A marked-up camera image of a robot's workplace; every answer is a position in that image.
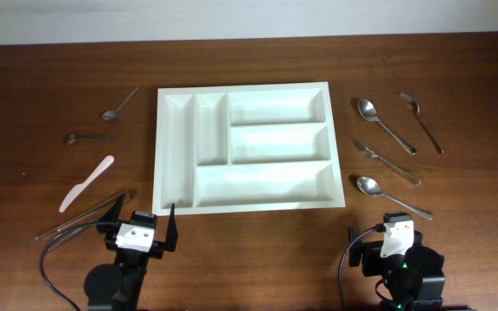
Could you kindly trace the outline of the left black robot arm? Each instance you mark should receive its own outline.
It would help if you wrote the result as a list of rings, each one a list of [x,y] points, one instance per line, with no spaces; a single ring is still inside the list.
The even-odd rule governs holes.
[[[176,250],[179,237],[175,211],[171,206],[164,241],[154,239],[157,216],[135,211],[129,220],[120,220],[119,214],[125,196],[105,212],[96,230],[105,235],[105,247],[114,251],[113,263],[102,263],[86,276],[84,291],[90,310],[135,310],[141,294],[148,262],[161,259],[165,252]]]

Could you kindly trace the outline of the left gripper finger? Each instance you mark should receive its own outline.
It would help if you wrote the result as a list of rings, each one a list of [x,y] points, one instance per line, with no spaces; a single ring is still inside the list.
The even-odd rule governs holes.
[[[116,228],[124,201],[125,194],[120,194],[115,203],[99,218],[96,225],[99,233],[112,232]]]
[[[165,250],[169,252],[174,252],[176,250],[178,240],[175,211],[176,205],[172,204],[170,207],[169,220],[165,237]]]

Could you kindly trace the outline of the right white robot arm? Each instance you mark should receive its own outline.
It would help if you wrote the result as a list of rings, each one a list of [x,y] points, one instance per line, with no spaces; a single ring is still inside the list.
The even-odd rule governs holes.
[[[377,276],[381,310],[440,310],[445,285],[444,256],[423,245],[408,213],[386,213],[383,222],[358,234],[348,228],[348,248],[341,263],[361,267],[365,277]]]

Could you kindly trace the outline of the steel tablespoon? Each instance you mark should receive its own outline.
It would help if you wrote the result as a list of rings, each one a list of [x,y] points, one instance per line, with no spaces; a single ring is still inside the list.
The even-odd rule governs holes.
[[[389,133],[395,141],[397,141],[409,154],[416,155],[418,153],[417,149],[411,146],[406,140],[404,140],[400,135],[398,135],[394,130],[392,130],[388,125],[384,124],[380,118],[379,114],[375,109],[374,104],[366,98],[361,98],[358,102],[358,111],[361,116],[368,122],[375,122],[381,126],[387,133]]]
[[[360,176],[357,178],[357,187],[367,196],[370,197],[386,197],[389,200],[392,200],[401,206],[407,208],[408,210],[416,213],[417,215],[423,217],[424,219],[432,220],[434,215],[432,212],[427,211],[425,209],[410,205],[405,203],[403,200],[397,199],[389,194],[384,193],[380,185],[374,180],[366,176]]]

